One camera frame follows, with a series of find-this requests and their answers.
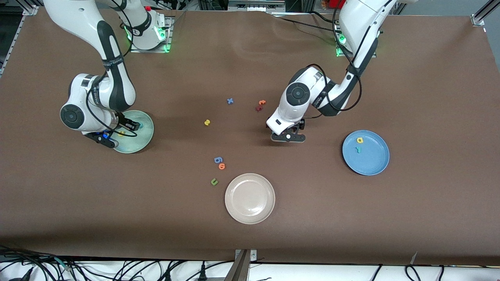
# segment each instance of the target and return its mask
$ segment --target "gray floor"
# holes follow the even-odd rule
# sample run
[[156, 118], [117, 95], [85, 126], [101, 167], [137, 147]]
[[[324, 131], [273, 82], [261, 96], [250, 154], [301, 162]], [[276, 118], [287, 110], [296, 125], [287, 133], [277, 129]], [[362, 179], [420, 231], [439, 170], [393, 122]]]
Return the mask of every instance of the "gray floor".
[[[470, 16], [479, 10], [487, 0], [419, 0], [406, 6], [403, 15], [426, 16]], [[500, 70], [500, 8], [484, 20], [489, 45]]]

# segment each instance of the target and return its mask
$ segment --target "white surface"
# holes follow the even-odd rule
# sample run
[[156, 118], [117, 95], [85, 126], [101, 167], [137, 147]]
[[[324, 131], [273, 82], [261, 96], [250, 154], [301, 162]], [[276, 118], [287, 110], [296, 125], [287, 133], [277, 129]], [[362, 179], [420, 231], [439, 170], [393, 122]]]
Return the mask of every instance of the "white surface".
[[231, 217], [246, 225], [258, 224], [269, 217], [275, 207], [271, 183], [256, 173], [234, 178], [225, 191], [225, 207]]
[[[123, 281], [129, 281], [138, 270], [152, 261], [143, 262], [144, 265], [138, 265], [129, 271]], [[152, 265], [141, 272], [140, 276], [145, 281], [157, 281], [160, 273], [164, 272], [168, 266], [168, 261], [161, 262], [161, 268], [158, 265]], [[209, 266], [215, 261], [207, 262]], [[1, 263], [3, 268], [8, 263]], [[78, 264], [87, 267], [91, 271], [106, 276], [113, 277], [115, 273], [123, 266], [122, 261], [92, 261], [79, 262]], [[172, 281], [185, 281], [188, 277], [200, 270], [201, 261], [189, 261], [176, 267], [171, 273]], [[207, 277], [225, 277], [231, 268], [232, 263], [224, 263], [206, 270]], [[8, 281], [13, 278], [22, 277], [31, 266], [15, 264], [0, 272], [0, 280]], [[312, 264], [251, 264], [249, 270], [249, 281], [259, 281], [271, 277], [269, 281], [369, 281], [373, 277], [378, 265], [312, 265]], [[415, 266], [422, 281], [436, 281], [438, 279], [440, 268], [429, 266]], [[68, 272], [64, 273], [65, 280], [73, 280]], [[78, 281], [84, 279], [77, 274]], [[102, 277], [95, 277], [87, 274], [91, 281], [104, 281]], [[446, 267], [442, 281], [497, 281], [500, 279], [500, 269], [497, 268], [479, 268], [479, 267]], [[383, 266], [378, 273], [376, 281], [409, 281], [405, 275], [404, 266]], [[30, 281], [45, 281], [42, 271], [37, 268], [33, 270]]]

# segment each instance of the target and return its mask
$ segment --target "brown tabletop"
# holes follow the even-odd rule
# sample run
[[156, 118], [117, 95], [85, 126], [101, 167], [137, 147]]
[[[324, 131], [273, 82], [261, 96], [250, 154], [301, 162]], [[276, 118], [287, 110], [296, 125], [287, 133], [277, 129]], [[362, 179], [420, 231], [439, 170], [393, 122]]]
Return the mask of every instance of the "brown tabletop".
[[[124, 50], [118, 16], [102, 13]], [[308, 120], [305, 143], [276, 143], [265, 121], [298, 69], [344, 77], [331, 32], [262, 12], [187, 12], [170, 53], [125, 58], [131, 109], [150, 114], [155, 133], [121, 154], [62, 124], [73, 77], [103, 67], [40, 9], [0, 79], [0, 243], [76, 256], [224, 260], [253, 248], [265, 261], [407, 264], [418, 251], [419, 264], [498, 264], [500, 75], [486, 34], [468, 17], [390, 16], [383, 29], [359, 105]], [[389, 146], [379, 175], [342, 158], [360, 129]], [[276, 194], [256, 225], [224, 204], [244, 173]]]

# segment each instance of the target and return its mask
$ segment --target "green plate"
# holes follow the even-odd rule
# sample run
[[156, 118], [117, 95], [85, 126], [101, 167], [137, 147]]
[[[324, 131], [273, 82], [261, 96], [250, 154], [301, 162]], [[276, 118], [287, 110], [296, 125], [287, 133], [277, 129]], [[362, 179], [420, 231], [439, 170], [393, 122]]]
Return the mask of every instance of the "green plate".
[[[153, 138], [153, 133], [155, 132], [153, 120], [145, 112], [139, 110], [125, 111], [123, 115], [134, 122], [139, 122], [140, 127], [135, 131], [137, 136], [134, 137], [116, 134], [117, 137], [113, 137], [113, 139], [118, 142], [118, 146], [114, 150], [126, 154], [138, 152], [145, 148]], [[117, 127], [115, 130], [130, 134], [129, 131], [121, 127]]]

